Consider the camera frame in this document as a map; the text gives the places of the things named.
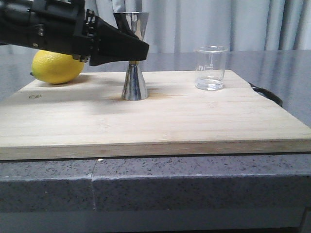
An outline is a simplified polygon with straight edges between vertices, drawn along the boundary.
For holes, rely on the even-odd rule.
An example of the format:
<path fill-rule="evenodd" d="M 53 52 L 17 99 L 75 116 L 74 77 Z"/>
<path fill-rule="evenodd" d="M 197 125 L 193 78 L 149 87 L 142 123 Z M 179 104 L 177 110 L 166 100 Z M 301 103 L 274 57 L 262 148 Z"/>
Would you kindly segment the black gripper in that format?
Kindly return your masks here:
<path fill-rule="evenodd" d="M 146 60 L 149 45 L 116 15 L 117 28 L 85 8 L 84 0 L 2 0 L 0 43 L 71 55 L 99 66 Z"/>

